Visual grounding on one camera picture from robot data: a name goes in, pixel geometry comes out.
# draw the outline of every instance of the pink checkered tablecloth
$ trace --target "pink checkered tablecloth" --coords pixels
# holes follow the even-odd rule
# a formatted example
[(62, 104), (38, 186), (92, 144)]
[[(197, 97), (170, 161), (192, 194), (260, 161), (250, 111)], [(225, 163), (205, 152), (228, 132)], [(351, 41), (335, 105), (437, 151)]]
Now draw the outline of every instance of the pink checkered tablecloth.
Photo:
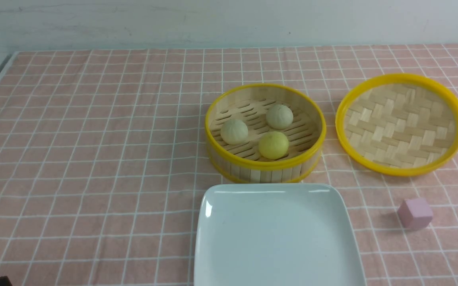
[[(227, 183), (210, 165), (209, 104), (247, 83), (320, 105), (324, 154), (306, 182), (342, 194), (369, 286), (458, 285), (458, 154), (417, 178), (382, 176), (340, 148), (349, 89), (383, 73), (429, 76), (458, 94), (458, 44), (15, 54), (0, 76), (0, 276), (14, 286), (191, 286), (200, 200)], [(429, 228), (401, 228), (425, 197)]]

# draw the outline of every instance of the square plate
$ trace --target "square plate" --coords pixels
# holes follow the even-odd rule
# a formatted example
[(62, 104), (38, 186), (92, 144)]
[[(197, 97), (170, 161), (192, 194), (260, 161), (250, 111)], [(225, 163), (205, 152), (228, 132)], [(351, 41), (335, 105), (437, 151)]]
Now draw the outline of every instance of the square plate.
[(202, 198), (196, 286), (365, 286), (340, 194), (320, 184), (234, 184)]

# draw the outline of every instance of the wall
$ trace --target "wall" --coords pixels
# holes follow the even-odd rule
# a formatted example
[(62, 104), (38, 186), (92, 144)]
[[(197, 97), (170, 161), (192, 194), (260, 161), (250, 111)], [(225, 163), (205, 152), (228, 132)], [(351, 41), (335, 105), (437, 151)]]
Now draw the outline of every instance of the wall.
[(458, 42), (455, 0), (0, 0), (0, 51)]

